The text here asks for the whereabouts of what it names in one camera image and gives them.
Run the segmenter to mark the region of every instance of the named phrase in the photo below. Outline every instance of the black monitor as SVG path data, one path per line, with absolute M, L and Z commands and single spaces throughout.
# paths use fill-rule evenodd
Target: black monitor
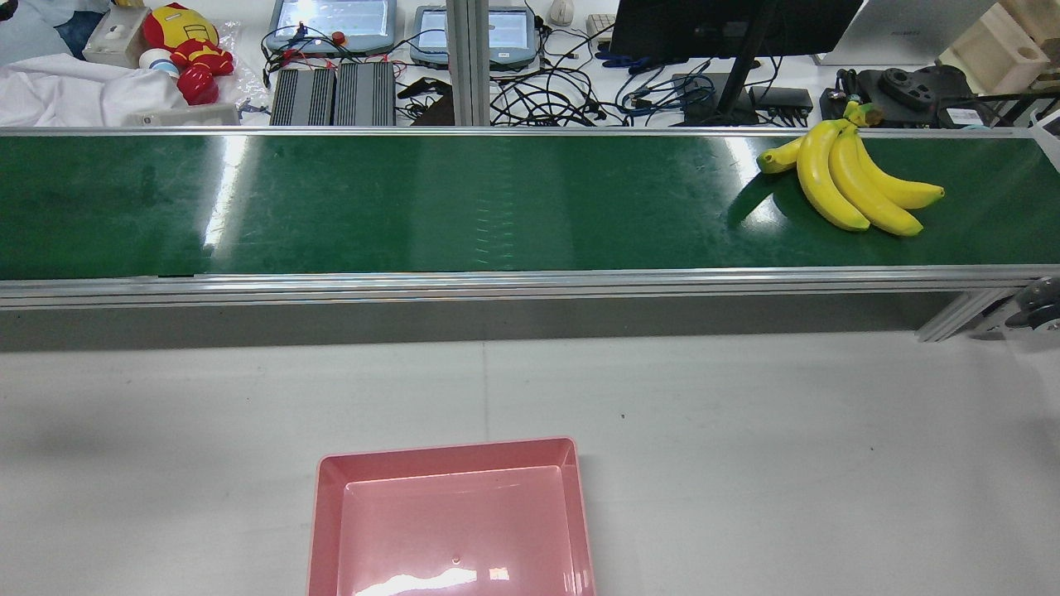
M 755 56 L 830 52 L 862 0 L 620 0 L 610 51 L 665 65 L 737 58 L 717 111 L 736 107 Z

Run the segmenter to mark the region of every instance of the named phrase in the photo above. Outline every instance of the plastic bag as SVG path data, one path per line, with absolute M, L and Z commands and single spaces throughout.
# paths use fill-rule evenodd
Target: plastic bag
M 260 73 L 247 66 L 235 52 L 242 29 L 240 21 L 225 21 L 217 25 L 218 45 L 232 53 L 235 67 L 232 74 L 216 78 L 220 88 L 218 102 L 235 104 L 244 125 L 264 126 L 268 124 L 268 106 L 272 97 L 261 82 Z

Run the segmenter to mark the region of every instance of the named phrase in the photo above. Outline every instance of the white floor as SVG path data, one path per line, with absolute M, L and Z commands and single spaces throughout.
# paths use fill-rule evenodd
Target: white floor
M 1060 594 L 1058 339 L 0 354 L 0 594 L 300 594 L 322 455 L 553 435 L 602 596 Z

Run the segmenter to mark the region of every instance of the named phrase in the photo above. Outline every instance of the keyboard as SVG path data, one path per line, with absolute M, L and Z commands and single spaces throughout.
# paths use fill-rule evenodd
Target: keyboard
M 589 37 L 593 37 L 613 24 L 615 24 L 615 15 L 589 15 L 585 18 L 585 32 L 589 34 Z M 608 29 L 606 32 L 601 33 L 600 37 L 593 39 L 597 42 L 597 47 L 611 43 L 611 32 L 612 30 Z

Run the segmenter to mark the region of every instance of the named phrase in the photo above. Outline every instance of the bunch of bananas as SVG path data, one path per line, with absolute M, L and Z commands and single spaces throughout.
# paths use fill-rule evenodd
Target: bunch of bananas
M 765 174 L 796 170 L 810 205 L 838 228 L 865 231 L 873 225 L 896 235 L 916 235 L 924 228 L 906 209 L 928 207 L 946 190 L 896 178 L 872 161 L 858 128 L 880 118 L 871 104 L 850 102 L 843 119 L 826 120 L 763 152 L 758 168 Z

